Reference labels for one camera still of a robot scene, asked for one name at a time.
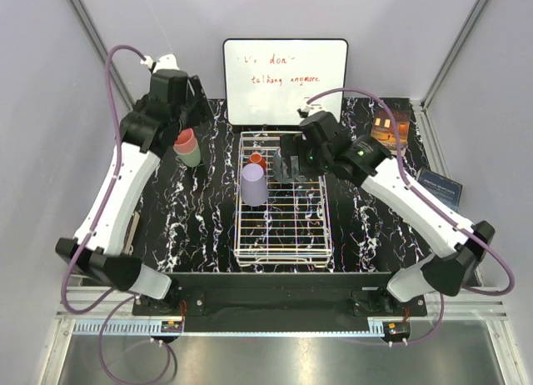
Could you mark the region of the grey faceted mug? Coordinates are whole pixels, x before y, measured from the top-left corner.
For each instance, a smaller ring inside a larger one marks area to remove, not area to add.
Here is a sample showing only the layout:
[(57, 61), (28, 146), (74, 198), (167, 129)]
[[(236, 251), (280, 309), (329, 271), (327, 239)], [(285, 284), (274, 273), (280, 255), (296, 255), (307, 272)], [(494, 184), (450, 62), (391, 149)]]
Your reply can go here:
[(306, 177), (302, 174), (300, 161), (297, 155), (285, 159), (279, 147), (273, 155), (273, 176), (281, 184), (303, 183)]

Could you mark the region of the pink plastic cup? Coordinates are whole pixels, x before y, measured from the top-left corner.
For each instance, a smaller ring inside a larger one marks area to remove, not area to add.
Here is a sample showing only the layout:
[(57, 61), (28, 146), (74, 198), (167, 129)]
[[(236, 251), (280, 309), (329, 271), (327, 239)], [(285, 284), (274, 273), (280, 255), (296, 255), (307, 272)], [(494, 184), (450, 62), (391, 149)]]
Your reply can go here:
[(173, 149), (177, 154), (192, 153), (196, 147), (197, 140), (192, 128), (181, 131), (173, 144)]

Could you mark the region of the orange ceramic mug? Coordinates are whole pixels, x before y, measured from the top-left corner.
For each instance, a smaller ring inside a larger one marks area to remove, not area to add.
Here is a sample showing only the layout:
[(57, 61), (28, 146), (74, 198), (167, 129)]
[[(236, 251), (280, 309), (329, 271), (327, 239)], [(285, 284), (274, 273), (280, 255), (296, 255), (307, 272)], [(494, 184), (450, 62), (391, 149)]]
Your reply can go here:
[(247, 163), (256, 164), (260, 166), (264, 171), (267, 170), (267, 161), (259, 152), (253, 152), (248, 158)]

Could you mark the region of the green plastic cup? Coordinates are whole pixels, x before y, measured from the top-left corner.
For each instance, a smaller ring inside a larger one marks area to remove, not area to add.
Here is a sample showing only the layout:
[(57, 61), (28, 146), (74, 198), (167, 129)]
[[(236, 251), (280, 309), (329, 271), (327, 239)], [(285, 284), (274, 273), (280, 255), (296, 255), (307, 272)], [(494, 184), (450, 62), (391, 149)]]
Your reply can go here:
[(177, 145), (175, 145), (173, 149), (177, 157), (187, 167), (194, 168), (194, 167), (197, 167), (201, 163), (202, 155), (201, 155), (200, 148), (198, 146), (195, 146), (193, 149), (191, 149), (188, 152), (183, 152), (181, 149), (177, 147)]

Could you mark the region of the lilac plastic cup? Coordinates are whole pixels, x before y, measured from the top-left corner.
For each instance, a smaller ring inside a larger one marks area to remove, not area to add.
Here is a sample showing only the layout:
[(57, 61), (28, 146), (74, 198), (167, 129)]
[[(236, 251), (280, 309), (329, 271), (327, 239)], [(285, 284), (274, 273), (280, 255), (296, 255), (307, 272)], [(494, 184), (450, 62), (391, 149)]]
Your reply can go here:
[(267, 180), (259, 164), (249, 163), (242, 169), (241, 197), (250, 207), (261, 206), (267, 201)]

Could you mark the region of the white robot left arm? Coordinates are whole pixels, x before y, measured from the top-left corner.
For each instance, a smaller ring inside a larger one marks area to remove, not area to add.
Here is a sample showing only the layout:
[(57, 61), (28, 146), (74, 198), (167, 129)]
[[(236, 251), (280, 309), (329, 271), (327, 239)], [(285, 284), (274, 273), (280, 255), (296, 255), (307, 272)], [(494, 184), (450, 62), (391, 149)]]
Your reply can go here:
[(147, 94), (119, 123), (120, 145), (90, 213), (55, 251), (82, 273), (122, 292), (151, 298), (163, 315), (180, 303), (176, 283), (123, 251), (130, 218), (151, 175), (178, 135), (213, 118), (199, 77), (177, 69), (154, 69)]

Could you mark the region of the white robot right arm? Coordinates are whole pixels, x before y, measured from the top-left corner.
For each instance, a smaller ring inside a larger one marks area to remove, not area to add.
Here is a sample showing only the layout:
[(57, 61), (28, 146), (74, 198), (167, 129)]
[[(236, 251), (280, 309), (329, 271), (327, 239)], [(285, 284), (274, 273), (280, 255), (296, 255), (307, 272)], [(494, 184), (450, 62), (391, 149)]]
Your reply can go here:
[(404, 174), (391, 152), (370, 135), (351, 138), (330, 112), (303, 119), (299, 130), (280, 138), (286, 178), (331, 173), (373, 195), (428, 243), (431, 255), (397, 271), (378, 294), (379, 308), (397, 315), (412, 298), (433, 291), (455, 296), (486, 255), (495, 229), (449, 209), (414, 178)]

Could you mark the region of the orange cover book back right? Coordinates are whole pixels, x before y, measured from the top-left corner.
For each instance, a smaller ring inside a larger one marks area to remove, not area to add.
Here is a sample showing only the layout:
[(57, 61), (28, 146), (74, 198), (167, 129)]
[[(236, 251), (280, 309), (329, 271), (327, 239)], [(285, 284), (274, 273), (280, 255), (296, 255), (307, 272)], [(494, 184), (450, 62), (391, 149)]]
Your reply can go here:
[[(408, 141), (411, 115), (408, 111), (402, 110), (391, 110), (391, 112), (396, 120), (401, 155), (404, 156)], [(397, 155), (396, 135), (392, 126), (392, 121), (382, 107), (379, 107), (375, 112), (371, 128), (371, 136), (386, 147), (392, 155)]]

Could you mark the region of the white whiteboard with red writing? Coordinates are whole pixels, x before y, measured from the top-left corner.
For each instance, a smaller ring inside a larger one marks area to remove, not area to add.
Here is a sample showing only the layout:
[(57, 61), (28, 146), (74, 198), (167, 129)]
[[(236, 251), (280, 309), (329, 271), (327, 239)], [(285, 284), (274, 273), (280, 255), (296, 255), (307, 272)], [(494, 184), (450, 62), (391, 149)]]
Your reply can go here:
[(307, 100), (345, 86), (348, 42), (342, 38), (227, 39), (222, 51), (233, 126), (296, 126)]

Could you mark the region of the orange dark book left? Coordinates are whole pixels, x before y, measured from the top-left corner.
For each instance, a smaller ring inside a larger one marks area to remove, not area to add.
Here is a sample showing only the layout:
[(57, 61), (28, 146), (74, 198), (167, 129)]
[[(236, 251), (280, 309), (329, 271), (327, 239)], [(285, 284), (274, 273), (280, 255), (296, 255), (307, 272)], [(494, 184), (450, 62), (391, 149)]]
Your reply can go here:
[(140, 222), (140, 213), (135, 211), (132, 214), (129, 224), (127, 226), (126, 235), (124, 238), (124, 247), (122, 250), (122, 252), (128, 256), (132, 254), (132, 250), (133, 250), (132, 244), (133, 244), (134, 237), (136, 235), (139, 222)]

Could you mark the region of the blue cover book right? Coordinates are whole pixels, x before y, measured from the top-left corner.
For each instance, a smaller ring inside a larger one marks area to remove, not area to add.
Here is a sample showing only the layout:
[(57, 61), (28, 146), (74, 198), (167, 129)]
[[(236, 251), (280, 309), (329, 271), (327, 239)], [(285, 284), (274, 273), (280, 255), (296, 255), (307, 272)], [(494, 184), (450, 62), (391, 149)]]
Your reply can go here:
[(427, 168), (421, 168), (416, 180), (448, 208), (457, 212), (463, 185)]

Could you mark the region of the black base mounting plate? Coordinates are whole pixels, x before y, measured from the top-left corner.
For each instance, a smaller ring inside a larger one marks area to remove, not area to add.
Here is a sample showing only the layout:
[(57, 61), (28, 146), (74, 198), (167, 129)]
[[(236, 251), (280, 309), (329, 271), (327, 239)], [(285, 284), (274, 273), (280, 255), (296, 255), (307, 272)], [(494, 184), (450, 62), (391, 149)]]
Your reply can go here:
[(398, 302), (386, 293), (390, 273), (179, 272), (170, 275), (188, 317), (207, 317), (230, 309), (245, 313), (312, 309), (357, 317), (424, 317), (422, 296)]

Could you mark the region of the aluminium frame post right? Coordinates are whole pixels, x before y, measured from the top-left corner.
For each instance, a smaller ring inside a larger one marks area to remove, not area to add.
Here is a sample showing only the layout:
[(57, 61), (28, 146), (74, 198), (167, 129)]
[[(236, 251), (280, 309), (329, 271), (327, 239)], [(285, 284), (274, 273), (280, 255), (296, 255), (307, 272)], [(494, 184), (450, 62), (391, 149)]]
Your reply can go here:
[(466, 20), (463, 22), (461, 29), (456, 35), (455, 40), (451, 44), (451, 48), (446, 54), (446, 57), (441, 64), (435, 78), (431, 82), (425, 96), (421, 100), (421, 107), (428, 109), (432, 101), (435, 99), (436, 94), (439, 92), (441, 86), (445, 82), (451, 69), (467, 42), (469, 41), (472, 33), (475, 31), (478, 22), (481, 20), (485, 10), (490, 5), (491, 0), (475, 0), (471, 7), (471, 10), (466, 16)]

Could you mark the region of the aluminium frame post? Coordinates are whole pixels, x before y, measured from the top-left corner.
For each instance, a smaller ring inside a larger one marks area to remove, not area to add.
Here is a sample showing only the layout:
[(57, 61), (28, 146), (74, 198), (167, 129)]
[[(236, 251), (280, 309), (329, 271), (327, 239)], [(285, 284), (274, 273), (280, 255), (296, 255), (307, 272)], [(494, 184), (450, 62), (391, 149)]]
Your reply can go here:
[(421, 100), (421, 107), (428, 109), (432, 101), (435, 99), (436, 94), (439, 92), (441, 86), (445, 82), (451, 69), (467, 42), (469, 41), (472, 33), (475, 31), (478, 22), (481, 20), (485, 10), (490, 5), (491, 0), (475, 0), (471, 7), (471, 10), (466, 16), (466, 20), (463, 22), (461, 29), (456, 35), (455, 40), (451, 44), (451, 48), (446, 54), (446, 57), (441, 64), (435, 78), (431, 82), (425, 96)]
[[(97, 54), (98, 59), (102, 64), (105, 64), (107, 61), (108, 49), (105, 46), (85, 3), (83, 0), (67, 0), (67, 3), (72, 9), (76, 19), (80, 23), (82, 30), (90, 42), (92, 49)], [(122, 76), (119, 74), (116, 66), (113, 63), (111, 64), (110, 68), (110, 76), (112, 84), (117, 90), (117, 95), (128, 108), (131, 108), (134, 104), (134, 100), (131, 93), (127, 89), (126, 83), (123, 81)]]

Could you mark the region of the aluminium frame post left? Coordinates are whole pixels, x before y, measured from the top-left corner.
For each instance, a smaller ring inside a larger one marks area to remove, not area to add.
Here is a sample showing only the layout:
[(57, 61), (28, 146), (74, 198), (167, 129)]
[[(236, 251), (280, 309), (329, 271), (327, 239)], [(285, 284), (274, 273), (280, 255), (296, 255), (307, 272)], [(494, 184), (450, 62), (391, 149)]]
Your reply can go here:
[[(76, 19), (80, 23), (82, 30), (90, 42), (92, 49), (97, 54), (98, 59), (102, 64), (105, 64), (107, 61), (108, 49), (105, 46), (85, 3), (83, 0), (67, 0), (67, 3), (72, 9)], [(117, 95), (128, 108), (131, 108), (134, 104), (134, 100), (131, 93), (127, 89), (126, 83), (123, 81), (122, 76), (119, 74), (116, 66), (113, 63), (111, 64), (110, 68), (110, 76), (112, 84), (117, 90)]]

